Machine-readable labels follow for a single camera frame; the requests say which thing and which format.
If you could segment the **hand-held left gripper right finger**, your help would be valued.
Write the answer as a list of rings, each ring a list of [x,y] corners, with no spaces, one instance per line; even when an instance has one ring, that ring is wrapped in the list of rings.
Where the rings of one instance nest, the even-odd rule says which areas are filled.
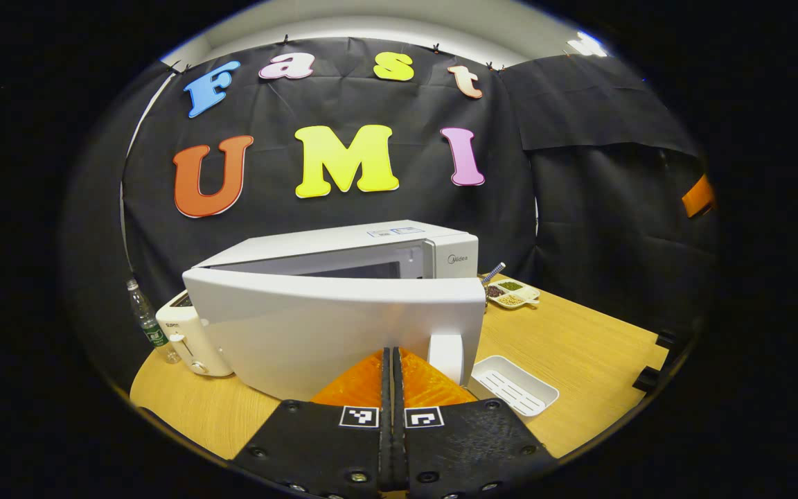
[[[392,350],[392,489],[407,498],[504,498],[558,468],[558,459],[498,398],[427,408],[407,401]]]

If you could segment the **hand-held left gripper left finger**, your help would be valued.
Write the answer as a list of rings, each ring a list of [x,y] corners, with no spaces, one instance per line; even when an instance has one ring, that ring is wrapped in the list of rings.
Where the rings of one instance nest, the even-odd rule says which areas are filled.
[[[284,400],[232,462],[297,493],[384,497],[395,487],[393,357],[374,351],[310,400]]]

